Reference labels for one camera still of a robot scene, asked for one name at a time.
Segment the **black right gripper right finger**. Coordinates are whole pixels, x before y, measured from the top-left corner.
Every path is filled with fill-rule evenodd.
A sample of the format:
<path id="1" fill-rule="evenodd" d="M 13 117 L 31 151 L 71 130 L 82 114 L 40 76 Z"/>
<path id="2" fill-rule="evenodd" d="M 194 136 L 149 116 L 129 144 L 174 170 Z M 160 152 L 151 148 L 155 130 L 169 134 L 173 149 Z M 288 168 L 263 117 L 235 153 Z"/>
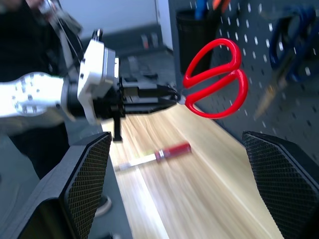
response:
<path id="1" fill-rule="evenodd" d="M 245 131 L 259 194 L 285 239 L 319 237 L 319 166 L 295 143 Z"/>

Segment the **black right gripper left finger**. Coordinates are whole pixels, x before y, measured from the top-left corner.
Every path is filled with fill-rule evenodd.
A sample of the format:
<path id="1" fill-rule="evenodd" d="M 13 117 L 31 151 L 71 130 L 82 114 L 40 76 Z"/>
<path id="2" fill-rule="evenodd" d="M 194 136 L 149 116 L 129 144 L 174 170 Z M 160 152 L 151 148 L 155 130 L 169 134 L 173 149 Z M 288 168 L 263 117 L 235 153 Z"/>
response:
<path id="1" fill-rule="evenodd" d="M 0 237 L 86 239 L 102 195 L 111 141 L 111 133 L 102 132 L 71 146 Z"/>

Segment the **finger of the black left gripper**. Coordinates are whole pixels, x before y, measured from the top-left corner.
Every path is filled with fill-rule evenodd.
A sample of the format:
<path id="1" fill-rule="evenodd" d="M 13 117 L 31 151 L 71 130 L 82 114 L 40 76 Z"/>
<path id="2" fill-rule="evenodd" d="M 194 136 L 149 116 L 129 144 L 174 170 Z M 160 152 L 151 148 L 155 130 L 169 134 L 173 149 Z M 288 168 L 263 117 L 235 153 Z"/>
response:
<path id="1" fill-rule="evenodd" d="M 138 96 L 142 98 L 148 98 L 148 97 L 178 97 L 178 92 L 168 86 L 168 85 L 151 85 L 148 87 L 139 87 L 138 88 Z"/>
<path id="2" fill-rule="evenodd" d="M 176 104 L 176 99 L 129 97 L 124 102 L 124 109 L 126 114 L 152 114 Z"/>

